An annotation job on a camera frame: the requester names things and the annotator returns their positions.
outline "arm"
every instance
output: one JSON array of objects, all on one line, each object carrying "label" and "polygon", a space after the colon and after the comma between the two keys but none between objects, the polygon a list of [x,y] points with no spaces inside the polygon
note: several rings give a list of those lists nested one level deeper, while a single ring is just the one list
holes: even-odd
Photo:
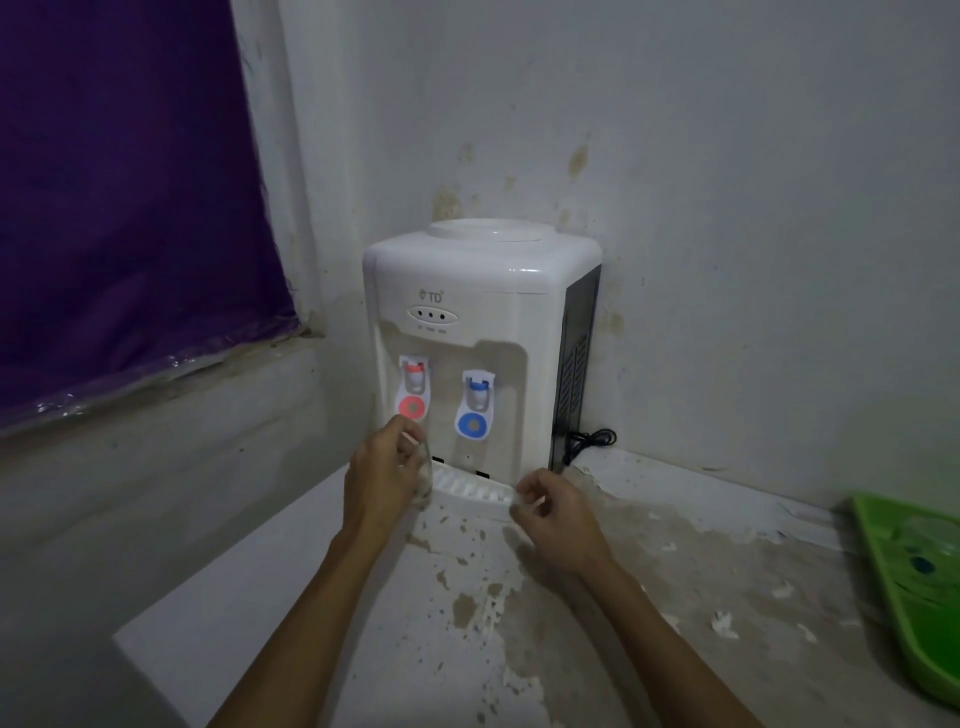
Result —
[{"label": "arm", "polygon": [[616,630],[664,728],[762,728],[686,640],[664,621],[620,567],[587,498],[555,473],[530,473],[516,486],[534,510],[511,515],[543,557],[575,574]]},{"label": "arm", "polygon": [[343,528],[211,728],[316,724],[367,577],[417,489],[420,461],[403,432],[424,439],[419,425],[397,415],[350,458]]}]

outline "forearm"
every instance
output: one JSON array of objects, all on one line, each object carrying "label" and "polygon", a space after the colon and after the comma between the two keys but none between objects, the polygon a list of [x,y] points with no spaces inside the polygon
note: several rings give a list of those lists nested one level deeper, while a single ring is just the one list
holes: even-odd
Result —
[{"label": "forearm", "polygon": [[297,603],[230,693],[212,728],[311,727],[379,545],[341,531]]},{"label": "forearm", "polygon": [[664,728],[762,728],[613,559],[584,583],[626,648]]}]

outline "dispenser top cap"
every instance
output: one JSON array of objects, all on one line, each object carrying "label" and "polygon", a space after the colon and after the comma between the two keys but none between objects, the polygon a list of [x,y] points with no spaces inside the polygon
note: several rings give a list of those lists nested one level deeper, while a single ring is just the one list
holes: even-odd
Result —
[{"label": "dispenser top cap", "polygon": [[548,242],[557,236],[552,225],[528,220],[471,217],[432,223],[426,232],[431,237],[490,243]]}]

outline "dirty counter surface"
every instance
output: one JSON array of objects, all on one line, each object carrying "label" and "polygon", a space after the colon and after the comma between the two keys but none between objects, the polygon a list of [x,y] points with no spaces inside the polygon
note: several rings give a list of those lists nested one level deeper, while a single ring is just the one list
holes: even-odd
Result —
[{"label": "dirty counter surface", "polygon": [[[619,451],[577,465],[566,474],[621,563],[766,725],[960,725],[910,685],[862,557],[776,532],[770,508],[788,501]],[[117,633],[189,725],[209,721],[323,560],[345,471]],[[326,713],[344,728],[657,724],[579,584],[513,526],[436,504],[374,568]]]}]

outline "black side panel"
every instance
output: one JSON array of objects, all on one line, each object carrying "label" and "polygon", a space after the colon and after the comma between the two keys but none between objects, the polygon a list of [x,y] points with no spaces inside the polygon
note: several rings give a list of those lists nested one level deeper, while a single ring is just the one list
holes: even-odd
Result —
[{"label": "black side panel", "polygon": [[553,409],[553,445],[550,449],[550,470],[556,473],[564,467],[566,433],[580,427],[590,333],[593,331],[593,313],[599,287],[598,265],[566,289],[564,335],[560,344],[557,396]]}]

